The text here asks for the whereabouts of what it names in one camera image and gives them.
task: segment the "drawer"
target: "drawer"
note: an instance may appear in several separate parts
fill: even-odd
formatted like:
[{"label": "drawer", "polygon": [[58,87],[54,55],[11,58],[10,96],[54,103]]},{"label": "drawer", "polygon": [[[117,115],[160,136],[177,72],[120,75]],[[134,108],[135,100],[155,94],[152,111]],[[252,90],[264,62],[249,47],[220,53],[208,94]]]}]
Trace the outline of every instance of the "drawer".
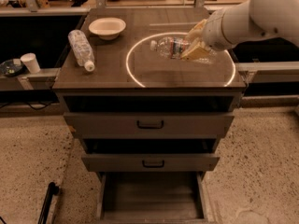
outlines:
[{"label": "drawer", "polygon": [[199,174],[105,173],[99,223],[207,223]]},{"label": "drawer", "polygon": [[187,172],[213,171],[214,154],[84,154],[90,172]]},{"label": "drawer", "polygon": [[64,118],[80,138],[221,138],[234,117],[231,113],[66,113]]}]

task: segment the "bottle cap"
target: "bottle cap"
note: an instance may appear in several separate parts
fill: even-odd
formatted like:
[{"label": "bottle cap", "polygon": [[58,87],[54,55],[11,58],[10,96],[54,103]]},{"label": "bottle cap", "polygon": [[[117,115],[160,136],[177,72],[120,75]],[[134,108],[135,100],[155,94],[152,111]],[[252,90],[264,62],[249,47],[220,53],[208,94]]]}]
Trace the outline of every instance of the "bottle cap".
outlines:
[{"label": "bottle cap", "polygon": [[92,61],[87,61],[85,64],[84,64],[84,68],[88,71],[88,72],[92,72],[94,71],[94,63]]},{"label": "bottle cap", "polygon": [[157,45],[158,45],[157,41],[155,40],[150,41],[150,50],[157,50]]}]

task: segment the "white bowl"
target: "white bowl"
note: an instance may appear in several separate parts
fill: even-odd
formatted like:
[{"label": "white bowl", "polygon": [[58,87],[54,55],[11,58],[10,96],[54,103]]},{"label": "white bowl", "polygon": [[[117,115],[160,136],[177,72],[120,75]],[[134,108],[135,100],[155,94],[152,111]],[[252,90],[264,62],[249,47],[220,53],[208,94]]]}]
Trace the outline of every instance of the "white bowl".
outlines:
[{"label": "white bowl", "polygon": [[117,18],[103,18],[93,21],[89,29],[103,40],[113,40],[124,30],[125,22]]}]

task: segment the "floor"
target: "floor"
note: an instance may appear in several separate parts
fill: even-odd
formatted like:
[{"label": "floor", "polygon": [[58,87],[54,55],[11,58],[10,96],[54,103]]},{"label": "floor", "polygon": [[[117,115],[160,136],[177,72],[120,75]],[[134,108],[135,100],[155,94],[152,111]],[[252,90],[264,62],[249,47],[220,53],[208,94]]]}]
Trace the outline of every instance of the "floor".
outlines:
[{"label": "floor", "polygon": [[[296,106],[240,107],[203,182],[208,219],[219,224],[296,224],[299,118]],[[100,182],[58,106],[0,109],[0,217],[37,223],[49,182],[61,188],[48,223],[94,223]]]}]

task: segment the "plastic bottle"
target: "plastic bottle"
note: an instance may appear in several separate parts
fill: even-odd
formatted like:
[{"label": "plastic bottle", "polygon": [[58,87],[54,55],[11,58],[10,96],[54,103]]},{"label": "plastic bottle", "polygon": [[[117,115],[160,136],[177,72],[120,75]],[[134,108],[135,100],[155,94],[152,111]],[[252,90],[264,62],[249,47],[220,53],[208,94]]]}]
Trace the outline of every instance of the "plastic bottle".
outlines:
[{"label": "plastic bottle", "polygon": [[155,50],[165,58],[180,59],[181,53],[189,47],[190,43],[181,37],[163,37],[150,41],[150,49]]},{"label": "plastic bottle", "polygon": [[93,49],[86,35],[80,30],[73,30],[68,34],[68,40],[74,51],[78,65],[84,66],[88,72],[92,72],[95,68]]}]

